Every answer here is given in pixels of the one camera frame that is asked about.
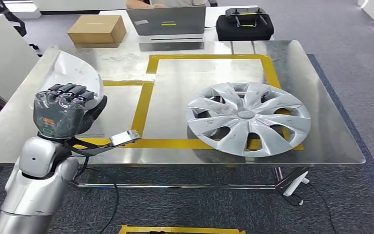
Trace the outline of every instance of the hubcap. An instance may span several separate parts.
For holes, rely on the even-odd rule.
[[[281,154],[299,145],[310,131],[310,115],[299,99],[256,82],[222,83],[202,90],[188,104],[187,122],[207,145],[245,157]],[[255,136],[261,148],[247,149]]]

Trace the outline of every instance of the yellow tape square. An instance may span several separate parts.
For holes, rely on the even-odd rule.
[[[274,70],[272,61],[268,55],[258,54],[235,54],[235,55],[150,55],[149,63],[147,66],[147,74],[156,74],[158,69],[158,63],[160,59],[260,59],[265,75],[266,83],[281,88],[279,79],[277,78]],[[140,98],[138,100],[137,108],[135,110],[134,119],[132,121],[131,128],[138,131],[142,136],[144,127],[147,120],[147,112],[151,100],[152,90],[154,87],[153,81],[141,81],[141,80],[123,80],[123,81],[112,81],[104,80],[105,86],[123,86],[123,85],[141,85],[142,90]],[[290,133],[287,128],[282,127],[282,133],[285,139],[290,137]],[[93,144],[102,145],[109,143],[108,138],[81,138],[82,140],[88,141]],[[155,149],[212,149],[199,139],[141,139],[133,144],[128,144],[123,148],[155,148]],[[249,141],[248,149],[256,150],[260,148],[260,140],[253,139]],[[303,150],[303,145],[300,144],[294,148],[294,150]]]

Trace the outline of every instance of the laptop lid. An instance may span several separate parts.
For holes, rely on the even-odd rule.
[[[204,32],[204,6],[127,9],[127,13],[140,36]]]

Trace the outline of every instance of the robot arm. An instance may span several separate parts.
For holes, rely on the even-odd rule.
[[[101,146],[75,138],[75,135],[89,130],[107,105],[107,96],[104,96],[98,105],[86,111],[85,104],[91,100],[94,100],[94,92],[88,91],[85,86],[72,83],[56,84],[37,93],[34,122],[39,134],[24,144],[19,158],[19,169],[30,176],[44,177],[51,172],[53,162],[70,156],[65,155],[70,151],[94,156],[140,138],[135,130],[114,135],[110,137],[111,143]],[[75,145],[86,148],[76,149]]]
[[[27,140],[6,183],[0,213],[0,234],[45,234],[59,210],[68,183],[78,170],[72,152],[85,157],[140,139],[135,130],[110,137],[106,145],[94,145],[75,136],[87,131],[107,104],[85,86],[56,84],[36,94],[34,123],[38,136]]]

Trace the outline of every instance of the stainless steel table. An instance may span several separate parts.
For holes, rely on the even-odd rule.
[[[106,85],[107,108],[81,137],[102,143],[130,126],[142,133],[135,144],[92,157],[92,166],[286,166],[297,167],[299,176],[309,167],[365,162],[297,41],[240,41],[51,47],[0,113],[0,165],[13,164],[25,140],[37,134],[30,105],[58,50],[87,61]],[[187,127],[187,103],[205,87],[229,81],[265,82],[299,98],[312,121],[302,145],[276,156],[246,158],[196,139]]]

